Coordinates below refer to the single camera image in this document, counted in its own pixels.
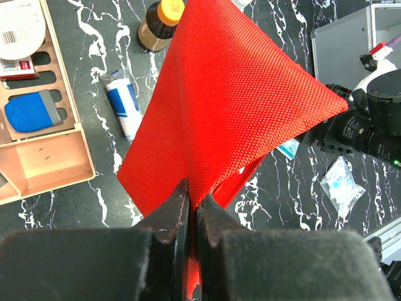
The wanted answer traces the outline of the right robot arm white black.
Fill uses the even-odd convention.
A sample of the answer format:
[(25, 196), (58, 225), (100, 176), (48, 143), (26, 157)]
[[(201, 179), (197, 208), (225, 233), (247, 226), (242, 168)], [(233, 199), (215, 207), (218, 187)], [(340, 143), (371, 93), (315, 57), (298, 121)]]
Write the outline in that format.
[(354, 91), (327, 84), (348, 110), (296, 137), (322, 152), (370, 155), (400, 169), (400, 70), (388, 71)]

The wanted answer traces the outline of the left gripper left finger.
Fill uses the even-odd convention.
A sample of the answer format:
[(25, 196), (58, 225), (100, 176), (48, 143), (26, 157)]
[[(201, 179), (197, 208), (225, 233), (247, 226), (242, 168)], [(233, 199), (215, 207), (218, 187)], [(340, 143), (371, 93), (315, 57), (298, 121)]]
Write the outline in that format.
[(2, 300), (185, 300), (189, 185), (131, 228), (31, 230), (1, 243)]

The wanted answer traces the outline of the red first aid kit pouch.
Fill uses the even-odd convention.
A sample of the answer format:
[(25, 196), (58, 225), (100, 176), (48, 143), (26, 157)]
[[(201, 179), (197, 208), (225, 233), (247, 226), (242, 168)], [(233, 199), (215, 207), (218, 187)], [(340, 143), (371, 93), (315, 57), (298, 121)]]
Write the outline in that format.
[(263, 300), (267, 232), (226, 212), (275, 147), (348, 108), (231, 1), (189, 1), (118, 172), (152, 233), (142, 300)]

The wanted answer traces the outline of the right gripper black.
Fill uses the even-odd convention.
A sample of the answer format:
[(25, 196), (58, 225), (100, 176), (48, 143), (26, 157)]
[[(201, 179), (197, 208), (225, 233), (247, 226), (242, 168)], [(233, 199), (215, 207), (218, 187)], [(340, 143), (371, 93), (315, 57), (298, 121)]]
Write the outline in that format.
[(362, 112), (349, 99), (350, 89), (337, 84), (325, 87), (346, 100), (348, 110), (303, 133), (302, 143), (339, 156), (366, 154), (400, 169), (400, 103), (391, 109), (389, 99), (374, 102), (367, 93), (368, 111)]

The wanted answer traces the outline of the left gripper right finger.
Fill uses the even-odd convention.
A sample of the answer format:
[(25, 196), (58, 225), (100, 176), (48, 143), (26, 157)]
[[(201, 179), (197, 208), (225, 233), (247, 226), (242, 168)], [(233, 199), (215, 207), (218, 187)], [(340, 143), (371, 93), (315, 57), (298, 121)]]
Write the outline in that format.
[(352, 231), (249, 230), (206, 196), (197, 208), (203, 300), (392, 300)]

